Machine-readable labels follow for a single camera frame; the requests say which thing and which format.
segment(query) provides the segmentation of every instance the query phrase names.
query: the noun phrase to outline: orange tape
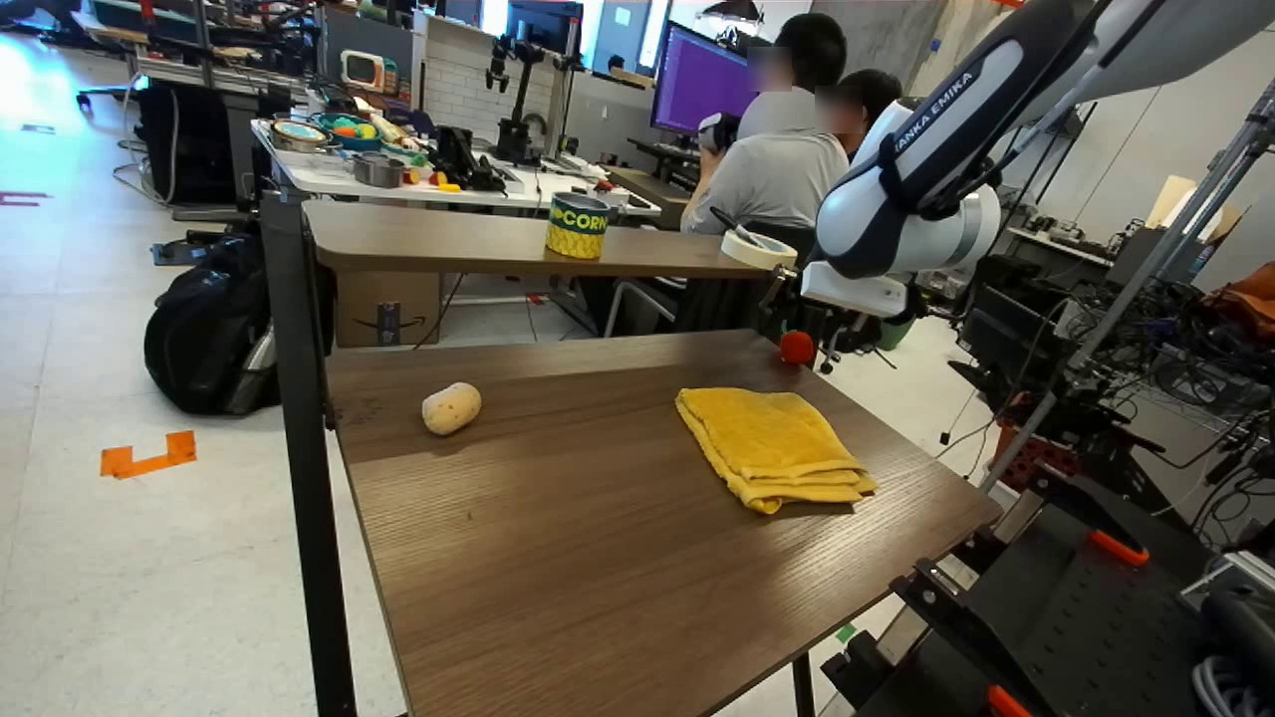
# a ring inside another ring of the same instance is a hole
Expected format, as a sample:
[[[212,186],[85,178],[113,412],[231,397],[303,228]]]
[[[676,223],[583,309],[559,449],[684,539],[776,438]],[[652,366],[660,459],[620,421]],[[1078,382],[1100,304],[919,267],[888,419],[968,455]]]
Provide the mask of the orange tape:
[[[196,429],[167,435],[167,455],[155,459],[133,459],[133,445],[105,449],[106,478],[143,478],[182,463],[196,463]]]
[[[988,684],[988,717],[1032,717],[1004,684]]]
[[[1150,563],[1147,551],[1133,551],[1133,544],[1124,544],[1121,539],[1112,539],[1106,528],[1093,528],[1093,535],[1089,535],[1089,544],[1100,551],[1100,552],[1106,552],[1112,563],[1121,563],[1121,564],[1129,564],[1129,571],[1138,571],[1138,564]]]

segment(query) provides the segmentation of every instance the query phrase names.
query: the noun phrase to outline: black metal frame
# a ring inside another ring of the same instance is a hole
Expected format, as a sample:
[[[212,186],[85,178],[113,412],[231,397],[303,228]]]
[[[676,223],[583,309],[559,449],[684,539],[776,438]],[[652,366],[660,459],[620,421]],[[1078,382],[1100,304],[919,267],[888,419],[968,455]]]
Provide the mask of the black metal frame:
[[[293,540],[303,563],[303,603],[311,633],[313,701],[323,717],[351,717],[356,673],[344,603],[344,563],[331,508],[331,469],[323,445],[323,352],[313,243],[307,239],[293,186],[262,192],[262,246],[270,284],[270,320],[280,352],[283,435],[291,466]]]
[[[791,658],[791,696],[795,696],[795,717],[813,717],[810,653]]]
[[[896,597],[907,603],[943,641],[961,644],[996,684],[1008,684],[1032,712],[1060,712],[1023,660],[1008,648],[991,621],[961,607],[961,588],[935,571],[935,563],[919,563],[911,577],[891,587]]]

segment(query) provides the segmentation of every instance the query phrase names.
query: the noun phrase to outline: potato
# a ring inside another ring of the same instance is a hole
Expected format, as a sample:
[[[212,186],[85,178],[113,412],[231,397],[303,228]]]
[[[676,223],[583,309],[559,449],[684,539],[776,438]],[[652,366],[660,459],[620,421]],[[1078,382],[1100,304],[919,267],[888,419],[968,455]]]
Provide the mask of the potato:
[[[422,421],[432,435],[455,435],[470,427],[477,412],[483,393],[470,382],[449,382],[448,389],[422,397]]]

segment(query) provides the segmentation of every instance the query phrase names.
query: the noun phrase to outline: computer screen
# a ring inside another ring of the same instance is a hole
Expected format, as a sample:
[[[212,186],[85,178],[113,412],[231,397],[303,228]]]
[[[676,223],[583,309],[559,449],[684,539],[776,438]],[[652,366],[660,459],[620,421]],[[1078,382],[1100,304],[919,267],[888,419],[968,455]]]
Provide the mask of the computer screen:
[[[762,66],[681,24],[667,26],[648,123],[692,137],[704,117],[746,117],[762,90]]]
[[[544,53],[583,53],[583,3],[509,3],[513,44],[536,44]]]

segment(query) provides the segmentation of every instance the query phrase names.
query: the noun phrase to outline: gray floor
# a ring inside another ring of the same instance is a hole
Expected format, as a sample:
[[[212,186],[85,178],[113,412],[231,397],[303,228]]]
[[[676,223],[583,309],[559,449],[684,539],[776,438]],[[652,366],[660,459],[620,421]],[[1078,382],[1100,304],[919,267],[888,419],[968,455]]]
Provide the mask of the gray floor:
[[[118,150],[126,123],[113,101],[85,123],[81,82],[122,81],[118,62],[0,36],[0,192],[48,192],[41,207],[0,207],[0,712],[313,712],[299,571],[291,539],[280,412],[202,421],[173,412],[138,358],[153,300],[175,269],[146,246],[179,236]],[[444,341],[576,340],[527,288],[475,288]],[[850,358],[831,385],[926,449],[942,449],[968,402],[943,366],[943,324],[919,324],[902,352]],[[988,413],[968,406],[955,435]],[[196,429],[200,463],[138,481],[98,478],[98,449],[153,455]],[[981,469],[981,442],[943,455]],[[351,641],[363,712],[404,708],[345,481],[340,474]],[[861,616],[880,629],[896,607]],[[724,712],[791,712],[788,673]]]

